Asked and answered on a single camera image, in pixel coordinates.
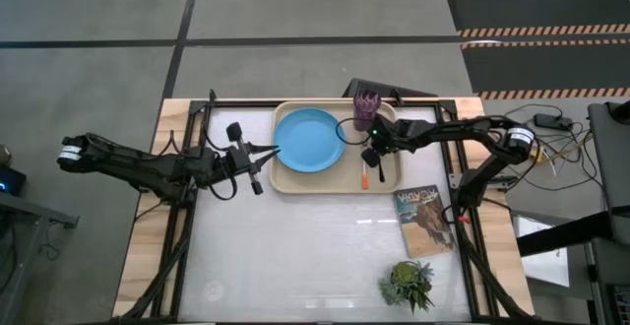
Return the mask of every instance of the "book cover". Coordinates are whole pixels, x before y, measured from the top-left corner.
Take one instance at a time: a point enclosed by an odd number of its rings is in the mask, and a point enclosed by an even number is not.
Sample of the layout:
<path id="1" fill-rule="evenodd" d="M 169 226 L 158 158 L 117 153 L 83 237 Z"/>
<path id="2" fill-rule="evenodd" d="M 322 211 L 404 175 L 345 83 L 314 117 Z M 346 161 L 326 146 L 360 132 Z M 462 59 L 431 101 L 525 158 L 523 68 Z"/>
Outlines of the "book cover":
<path id="1" fill-rule="evenodd" d="M 435 255 L 455 249 L 455 238 L 442 220 L 444 205 L 437 186 L 394 192 L 409 257 Z"/>

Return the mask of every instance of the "plastic tray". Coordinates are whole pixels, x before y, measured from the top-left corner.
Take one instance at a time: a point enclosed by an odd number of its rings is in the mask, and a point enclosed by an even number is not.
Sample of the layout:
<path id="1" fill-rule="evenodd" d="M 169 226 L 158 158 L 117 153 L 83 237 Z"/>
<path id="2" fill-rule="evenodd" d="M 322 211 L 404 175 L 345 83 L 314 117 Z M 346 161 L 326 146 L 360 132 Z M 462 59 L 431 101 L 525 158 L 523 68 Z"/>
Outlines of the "plastic tray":
<path id="1" fill-rule="evenodd" d="M 334 101 L 294 101 L 279 105 L 274 112 L 273 127 L 276 129 L 280 122 L 289 113 L 305 107 L 320 108 L 334 115 L 338 120 L 354 116 L 354 105 L 349 102 Z M 394 121 L 396 110 L 383 102 L 378 113 Z M 340 129 L 344 130 L 346 140 L 360 142 L 365 139 L 365 133 L 354 130 L 352 122 L 345 122 Z M 274 158 L 271 161 L 271 183 L 278 191 L 283 193 L 392 193 L 403 178 L 401 171 L 401 158 L 398 154 L 389 154 L 381 158 L 381 165 L 385 174 L 385 182 L 379 181 L 378 167 L 366 166 L 369 188 L 361 187 L 361 174 L 363 172 L 363 159 L 361 151 L 363 147 L 346 145 L 342 157 L 331 167 L 313 173 L 298 172 L 286 167 L 280 160 Z"/>

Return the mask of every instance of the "concrete floor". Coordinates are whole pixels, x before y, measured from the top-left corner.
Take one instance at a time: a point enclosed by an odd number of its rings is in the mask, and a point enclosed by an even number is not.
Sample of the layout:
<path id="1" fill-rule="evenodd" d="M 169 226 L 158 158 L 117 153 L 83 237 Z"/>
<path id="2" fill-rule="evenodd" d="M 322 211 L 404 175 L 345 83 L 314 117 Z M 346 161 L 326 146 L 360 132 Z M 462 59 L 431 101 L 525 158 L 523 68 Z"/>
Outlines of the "concrete floor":
<path id="1" fill-rule="evenodd" d="M 185 0 L 0 0 L 0 41 L 175 38 Z M 292 35 L 454 34 L 446 0 L 197 0 L 190 38 Z M 27 174 L 25 197 L 81 215 L 74 231 L 54 229 L 62 255 L 37 261 L 21 324 L 105 320 L 111 313 L 138 199 L 128 185 L 98 174 L 61 171 L 55 159 L 66 135 L 96 132 L 147 149 L 158 115 L 171 48 L 0 49 L 0 142 Z M 442 96 L 471 96 L 456 44 L 187 48 L 173 96 L 336 97 L 353 78 Z M 539 100 L 583 121 L 595 99 Z M 504 113 L 525 101 L 491 101 Z M 515 119 L 529 119 L 524 110 Z M 567 165 L 561 186 L 582 178 Z M 535 203 L 526 203 L 535 198 Z M 556 193 L 521 184 L 515 210 L 576 219 L 599 209 L 587 184 Z M 536 312 L 574 319 L 576 306 L 535 291 Z"/>

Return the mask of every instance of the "purple cup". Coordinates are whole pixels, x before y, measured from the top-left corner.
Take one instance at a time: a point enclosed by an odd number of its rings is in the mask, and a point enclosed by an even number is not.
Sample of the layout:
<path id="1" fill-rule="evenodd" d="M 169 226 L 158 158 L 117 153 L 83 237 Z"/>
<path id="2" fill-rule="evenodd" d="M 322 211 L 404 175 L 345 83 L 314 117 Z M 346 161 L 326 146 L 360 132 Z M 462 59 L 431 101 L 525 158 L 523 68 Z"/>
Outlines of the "purple cup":
<path id="1" fill-rule="evenodd" d="M 372 126 L 381 96 L 371 90 L 363 90 L 354 96 L 354 129 L 364 132 Z"/>

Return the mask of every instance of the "blue plate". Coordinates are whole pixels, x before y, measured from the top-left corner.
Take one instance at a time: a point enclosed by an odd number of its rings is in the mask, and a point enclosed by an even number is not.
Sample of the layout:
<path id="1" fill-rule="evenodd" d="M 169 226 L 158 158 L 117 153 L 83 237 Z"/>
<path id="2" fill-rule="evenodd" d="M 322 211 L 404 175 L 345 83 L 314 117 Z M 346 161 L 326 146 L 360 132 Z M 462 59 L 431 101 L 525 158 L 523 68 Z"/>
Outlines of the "blue plate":
<path id="1" fill-rule="evenodd" d="M 301 108 L 285 116 L 274 133 L 274 144 L 280 146 L 278 159 L 300 172 L 317 172 L 330 167 L 344 152 L 335 129 L 339 121 L 317 108 Z M 344 129 L 340 127 L 342 138 Z"/>

